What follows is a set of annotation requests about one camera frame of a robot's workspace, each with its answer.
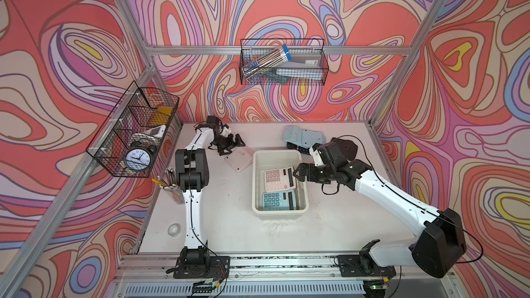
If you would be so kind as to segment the pink calculator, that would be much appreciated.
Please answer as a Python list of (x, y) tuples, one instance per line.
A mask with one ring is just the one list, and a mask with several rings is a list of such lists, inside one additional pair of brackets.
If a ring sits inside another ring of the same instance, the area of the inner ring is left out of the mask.
[(252, 164), (254, 153), (255, 151), (252, 148), (238, 147), (227, 155), (224, 160), (235, 172), (242, 172)]

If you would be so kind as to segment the white plastic storage box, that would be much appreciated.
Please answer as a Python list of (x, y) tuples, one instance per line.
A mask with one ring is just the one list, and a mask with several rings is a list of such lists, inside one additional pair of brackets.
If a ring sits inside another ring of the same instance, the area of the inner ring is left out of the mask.
[(258, 150), (253, 155), (252, 209), (262, 220), (296, 219), (309, 210), (306, 184), (294, 176), (296, 150)]

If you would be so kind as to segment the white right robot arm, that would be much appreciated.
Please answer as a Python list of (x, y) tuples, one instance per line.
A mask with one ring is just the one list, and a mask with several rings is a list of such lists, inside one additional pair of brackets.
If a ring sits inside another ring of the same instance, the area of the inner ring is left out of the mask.
[(357, 267), (366, 275), (394, 266), (415, 266), (444, 277), (467, 251), (461, 216), (441, 211), (404, 192), (378, 174), (369, 160), (357, 158), (364, 145), (353, 135), (334, 137), (311, 147), (313, 163), (293, 171), (300, 182), (336, 183), (371, 199), (399, 219), (413, 234), (410, 240), (372, 240), (358, 253)]

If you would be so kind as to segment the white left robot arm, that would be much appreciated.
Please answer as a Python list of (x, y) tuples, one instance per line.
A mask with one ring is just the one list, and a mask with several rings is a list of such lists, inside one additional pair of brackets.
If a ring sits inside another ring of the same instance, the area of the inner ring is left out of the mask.
[(224, 156), (244, 146), (240, 135), (234, 135), (220, 118), (210, 115), (206, 121), (195, 125), (195, 136), (189, 145), (176, 150), (173, 176), (186, 207), (186, 238), (176, 265), (176, 278), (203, 270), (202, 277), (218, 278), (219, 282), (227, 279), (226, 264), (230, 259), (219, 257), (208, 247), (201, 229), (202, 193), (210, 179), (206, 151), (214, 147), (219, 155)]

